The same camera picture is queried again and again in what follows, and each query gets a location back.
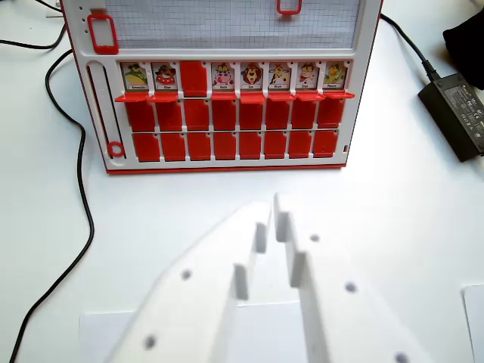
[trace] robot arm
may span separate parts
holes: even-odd
[[[217,225],[160,276],[111,363],[225,361],[237,299],[247,299],[255,252],[265,252],[270,206],[253,203]],[[276,238],[299,289],[309,363],[430,363],[339,243],[305,230],[275,198]]]

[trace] character card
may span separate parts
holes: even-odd
[[[123,72],[123,80],[126,91],[139,92],[148,90],[146,70],[141,68],[139,63],[121,63],[121,72]]]
[[[323,88],[343,88],[345,85],[346,67],[343,62],[327,62],[324,72]]]
[[[212,89],[217,91],[234,90],[234,70],[229,63],[212,63]]]
[[[287,63],[270,63],[269,79],[269,89],[289,89],[290,68]]]
[[[316,89],[318,86],[319,68],[315,62],[299,63],[297,67],[297,89]]]
[[[176,91],[176,69],[170,63],[152,63],[154,88],[157,91]]]
[[[240,64],[240,89],[262,89],[262,69],[257,63]]]

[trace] black cloth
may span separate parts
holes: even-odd
[[[484,9],[443,35],[459,72],[471,85],[484,90]]]

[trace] guess who game board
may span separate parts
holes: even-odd
[[[341,167],[382,0],[63,0],[109,173]]]

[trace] red flip tile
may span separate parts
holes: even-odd
[[[235,103],[232,100],[213,100],[212,118],[215,130],[235,130]]]
[[[319,103],[318,127],[321,129],[337,128],[343,117],[345,101],[326,98]]]
[[[332,157],[336,150],[338,133],[332,130],[317,131],[313,153],[315,157]]]
[[[267,100],[265,106],[265,127],[267,130],[286,129],[289,119],[288,102],[274,102]]]
[[[185,140],[180,134],[162,134],[161,147],[165,161],[185,161]]]
[[[133,134],[133,143],[139,161],[160,161],[160,145],[155,135]]]
[[[293,102],[291,124],[293,129],[310,129],[315,120],[316,103],[301,100]]]
[[[260,130],[263,104],[240,104],[239,123],[241,130]]]
[[[209,105],[205,100],[185,100],[184,107],[188,131],[209,129]]]
[[[289,158],[309,157],[311,134],[308,131],[292,131],[289,136]]]
[[[237,140],[232,132],[215,132],[213,134],[213,149],[217,160],[235,160],[235,144]]]
[[[206,97],[206,69],[198,60],[180,62],[181,86],[185,97]]]
[[[133,132],[154,131],[154,112],[148,102],[128,102],[125,106]]]
[[[178,102],[155,104],[161,131],[182,130],[182,108]]]
[[[190,160],[210,160],[210,137],[205,132],[189,132],[187,141]]]
[[[286,135],[282,131],[266,132],[264,154],[266,159],[283,159],[286,152]]]
[[[261,138],[258,132],[239,134],[239,154],[241,159],[260,159]]]

